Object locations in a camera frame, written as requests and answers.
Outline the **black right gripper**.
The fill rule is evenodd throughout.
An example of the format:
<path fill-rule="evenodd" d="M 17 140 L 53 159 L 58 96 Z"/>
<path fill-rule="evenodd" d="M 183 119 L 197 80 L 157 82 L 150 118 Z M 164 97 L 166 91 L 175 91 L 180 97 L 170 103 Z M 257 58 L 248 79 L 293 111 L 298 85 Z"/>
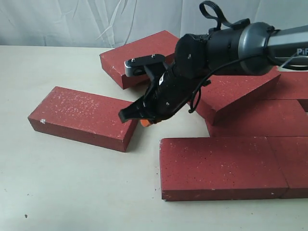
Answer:
<path fill-rule="evenodd" d="M 176 44 L 174 61 L 146 65 L 150 85 L 146 92 L 128 107 L 119 118 L 125 123 L 139 119 L 143 127 L 171 118 L 188 101 L 198 87 L 209 85 L 205 46 L 207 36 L 183 36 Z"/>

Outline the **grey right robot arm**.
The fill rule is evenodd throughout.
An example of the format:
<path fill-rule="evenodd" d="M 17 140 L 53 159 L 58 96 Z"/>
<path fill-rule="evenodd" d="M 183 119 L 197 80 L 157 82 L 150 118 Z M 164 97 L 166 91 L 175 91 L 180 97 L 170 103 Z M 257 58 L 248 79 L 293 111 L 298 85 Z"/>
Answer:
<path fill-rule="evenodd" d="M 122 123 L 136 119 L 151 125 L 170 119 L 186 103 L 192 113 L 211 76 L 262 76 L 274 66 L 307 70 L 307 46 L 306 26 L 278 30 L 259 22 L 204 35 L 186 34 L 178 40 L 171 64 L 161 54 L 125 61 L 126 76 L 147 75 L 150 85 L 118 116 Z"/>

